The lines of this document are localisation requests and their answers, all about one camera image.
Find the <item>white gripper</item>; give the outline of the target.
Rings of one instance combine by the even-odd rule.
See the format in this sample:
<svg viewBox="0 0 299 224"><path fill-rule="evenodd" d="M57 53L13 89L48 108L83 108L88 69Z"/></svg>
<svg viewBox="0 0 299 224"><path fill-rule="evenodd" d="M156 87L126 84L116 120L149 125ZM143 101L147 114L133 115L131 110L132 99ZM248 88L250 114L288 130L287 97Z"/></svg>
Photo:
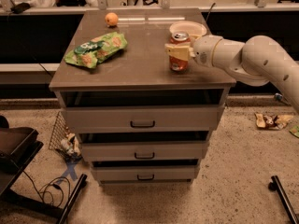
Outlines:
<svg viewBox="0 0 299 224"><path fill-rule="evenodd" d="M205 67L212 67L214 49L222 40L222 36L205 35L194 41L193 46L183 44L165 44L164 48L170 57L182 61L188 61L190 58Z"/></svg>

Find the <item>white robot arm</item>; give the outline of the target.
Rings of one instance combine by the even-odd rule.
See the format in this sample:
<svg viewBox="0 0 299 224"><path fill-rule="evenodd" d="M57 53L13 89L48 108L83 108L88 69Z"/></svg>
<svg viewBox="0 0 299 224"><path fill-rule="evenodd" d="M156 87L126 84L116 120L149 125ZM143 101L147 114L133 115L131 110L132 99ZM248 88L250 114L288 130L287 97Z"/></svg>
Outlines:
<svg viewBox="0 0 299 224"><path fill-rule="evenodd" d="M171 57L183 61L194 58L198 64L219 68L250 86L271 82L299 112L299 64L271 37L256 35L243 43L205 35L193 42L164 47Z"/></svg>

